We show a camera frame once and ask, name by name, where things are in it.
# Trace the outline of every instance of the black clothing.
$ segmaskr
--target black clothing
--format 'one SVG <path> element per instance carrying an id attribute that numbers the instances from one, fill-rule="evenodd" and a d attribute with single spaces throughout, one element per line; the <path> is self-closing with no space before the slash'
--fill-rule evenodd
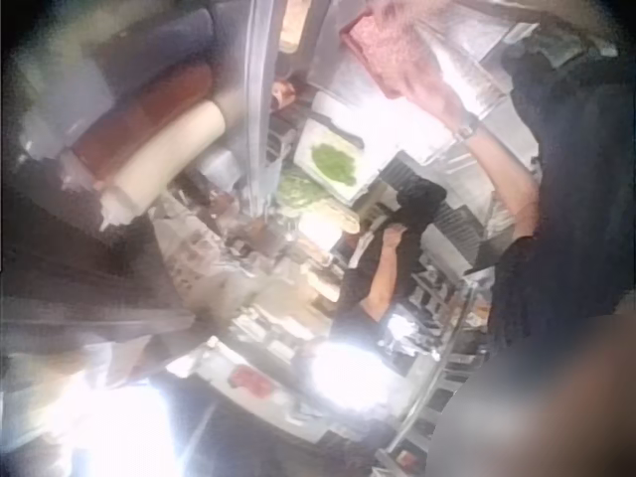
<path id="1" fill-rule="evenodd" d="M 407 230 L 397 246 L 397 279 L 394 296 L 403 296 L 413 268 L 421 254 L 421 235 L 433 222 L 439 206 L 446 198 L 446 190 L 422 178 L 415 178 L 397 193 L 400 209 L 375 232 L 374 238 L 360 257 L 356 268 L 345 271 L 337 311 L 330 338 L 374 347 L 382 338 L 384 322 L 376 322 L 360 306 L 369 295 L 376 270 L 380 264 L 383 234 L 390 224 L 403 224 Z"/>
<path id="2" fill-rule="evenodd" d="M 513 243 L 495 269 L 495 351 L 610 314 L 634 288 L 633 59 L 588 59 L 552 80 L 545 70 L 541 81 L 511 73 L 544 178 L 535 236 Z"/>

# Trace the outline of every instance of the person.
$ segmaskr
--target person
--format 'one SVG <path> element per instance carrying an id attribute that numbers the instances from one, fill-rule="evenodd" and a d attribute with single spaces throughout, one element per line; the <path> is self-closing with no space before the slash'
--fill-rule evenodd
<path id="1" fill-rule="evenodd" d="M 444 188 L 419 177 L 398 191 L 400 208 L 358 242 L 340 287 L 330 340 L 376 349 L 392 303 L 408 290 L 421 235 L 445 198 Z"/>
<path id="2" fill-rule="evenodd" d="M 463 141 L 514 217 L 495 267 L 493 352 L 611 314 L 634 288 L 633 59 L 583 56 L 557 70 L 530 56 L 504 66 L 540 146 L 541 185 L 441 77 L 404 65 L 399 85 Z"/>

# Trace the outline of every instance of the red tray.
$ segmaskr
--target red tray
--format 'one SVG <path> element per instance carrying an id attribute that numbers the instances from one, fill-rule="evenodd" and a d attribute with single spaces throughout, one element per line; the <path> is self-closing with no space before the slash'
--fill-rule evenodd
<path id="1" fill-rule="evenodd" d="M 382 78 L 380 78 L 376 74 L 376 72 L 374 72 L 371 69 L 371 67 L 369 66 L 369 63 L 367 63 L 367 59 L 365 58 L 365 54 L 362 53 L 362 49 L 360 48 L 360 45 L 358 45 L 356 41 L 351 37 L 351 35 L 349 35 L 349 32 L 351 31 L 351 29 L 354 28 L 354 26 L 360 21 L 360 19 L 362 19 L 363 17 L 368 17 L 370 15 L 373 15 L 371 10 L 365 10 L 364 12 L 362 12 L 360 16 L 358 16 L 353 22 L 351 22 L 349 25 L 347 25 L 345 28 L 343 28 L 340 31 L 340 39 L 342 40 L 342 43 L 344 43 L 353 52 L 353 54 L 356 56 L 358 61 L 363 65 L 363 67 L 365 67 L 365 70 L 367 70 L 367 73 L 371 75 L 371 78 L 374 79 L 374 81 L 376 82 L 378 87 L 382 90 L 382 92 L 385 94 L 385 96 L 388 99 L 397 99 L 398 97 L 401 97 L 401 94 L 395 91 L 394 89 L 388 87 L 386 84 L 384 84 Z"/>

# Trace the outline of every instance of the white roll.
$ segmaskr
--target white roll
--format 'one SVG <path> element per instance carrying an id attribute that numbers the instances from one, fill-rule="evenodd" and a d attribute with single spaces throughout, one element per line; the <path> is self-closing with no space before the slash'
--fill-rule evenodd
<path id="1" fill-rule="evenodd" d="M 127 225 L 143 214 L 189 162 L 226 130 L 221 110 L 205 100 L 146 142 L 101 195 L 102 229 Z"/>

